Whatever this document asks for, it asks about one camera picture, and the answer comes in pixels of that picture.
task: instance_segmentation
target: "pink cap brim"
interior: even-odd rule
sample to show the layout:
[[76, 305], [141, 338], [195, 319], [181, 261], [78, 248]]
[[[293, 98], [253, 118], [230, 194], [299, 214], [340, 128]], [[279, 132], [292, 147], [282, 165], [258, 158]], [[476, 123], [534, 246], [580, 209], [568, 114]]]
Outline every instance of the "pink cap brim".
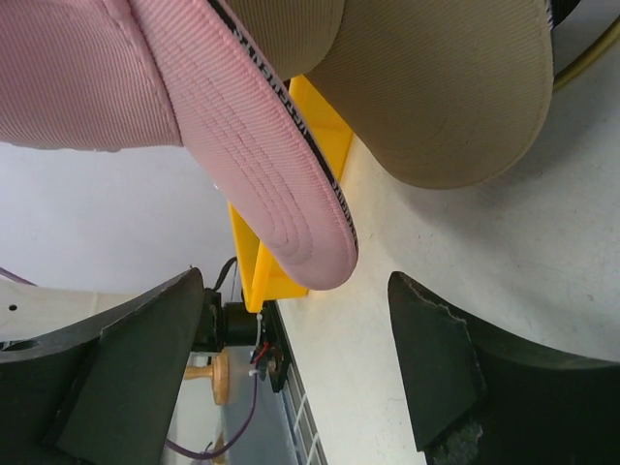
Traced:
[[234, 14], [216, 0], [131, 3], [183, 144], [297, 283], [344, 283], [357, 263], [348, 206], [287, 89]]

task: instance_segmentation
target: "pink cap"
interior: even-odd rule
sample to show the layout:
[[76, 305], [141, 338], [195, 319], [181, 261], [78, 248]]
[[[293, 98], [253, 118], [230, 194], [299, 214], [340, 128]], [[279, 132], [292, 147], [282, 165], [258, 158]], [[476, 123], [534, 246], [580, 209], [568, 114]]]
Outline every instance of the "pink cap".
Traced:
[[184, 145], [302, 286], [345, 282], [355, 227], [321, 150], [216, 0], [2, 0], [0, 140]]

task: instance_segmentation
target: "yellow plastic piece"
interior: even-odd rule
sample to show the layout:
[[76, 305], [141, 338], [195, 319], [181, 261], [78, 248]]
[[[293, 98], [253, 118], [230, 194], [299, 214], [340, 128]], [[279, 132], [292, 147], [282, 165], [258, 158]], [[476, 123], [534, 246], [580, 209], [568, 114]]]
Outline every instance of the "yellow plastic piece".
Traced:
[[[351, 148], [353, 131], [305, 77], [291, 79], [289, 92], [323, 150], [334, 176], [340, 180]], [[260, 312], [266, 300], [307, 295], [308, 290], [286, 275], [230, 204], [229, 211], [248, 312]]]

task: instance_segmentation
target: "wooden knob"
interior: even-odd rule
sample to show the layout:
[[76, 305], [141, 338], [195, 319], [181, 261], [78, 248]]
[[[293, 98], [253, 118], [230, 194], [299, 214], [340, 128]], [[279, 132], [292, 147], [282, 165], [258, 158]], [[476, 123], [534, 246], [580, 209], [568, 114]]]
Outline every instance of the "wooden knob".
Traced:
[[226, 349], [215, 356], [210, 365], [188, 366], [185, 368], [185, 380], [210, 378], [215, 405], [224, 405], [229, 400], [229, 353]]

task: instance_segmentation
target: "cap brim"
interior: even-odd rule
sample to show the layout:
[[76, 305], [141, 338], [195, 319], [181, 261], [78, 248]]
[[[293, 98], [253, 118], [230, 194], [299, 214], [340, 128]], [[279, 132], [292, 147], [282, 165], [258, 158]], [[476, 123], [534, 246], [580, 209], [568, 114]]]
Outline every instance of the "cap brim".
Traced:
[[455, 188], [523, 156], [552, 73], [543, 0], [347, 0], [307, 76], [393, 176]]
[[183, 144], [287, 274], [345, 282], [356, 232], [338, 183], [282, 81], [216, 0], [135, 0]]

